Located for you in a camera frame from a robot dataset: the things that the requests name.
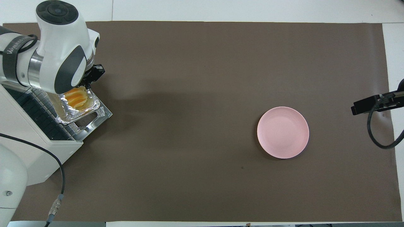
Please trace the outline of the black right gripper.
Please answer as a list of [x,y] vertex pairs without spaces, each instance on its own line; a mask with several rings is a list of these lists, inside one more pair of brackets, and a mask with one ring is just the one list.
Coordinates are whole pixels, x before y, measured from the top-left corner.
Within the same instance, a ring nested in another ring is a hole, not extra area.
[[387,110],[402,108],[404,105],[404,80],[402,79],[397,90],[387,92],[380,95],[373,95],[368,98],[359,100],[351,106],[352,115],[369,113],[374,105],[381,101],[375,108],[376,112],[384,112]]

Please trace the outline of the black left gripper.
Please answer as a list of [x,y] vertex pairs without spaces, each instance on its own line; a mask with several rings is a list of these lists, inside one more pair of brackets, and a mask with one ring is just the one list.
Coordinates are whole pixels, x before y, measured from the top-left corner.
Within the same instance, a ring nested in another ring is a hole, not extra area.
[[83,75],[83,86],[85,89],[91,89],[91,84],[100,79],[104,73],[105,69],[101,64],[95,64],[91,69],[87,70]]

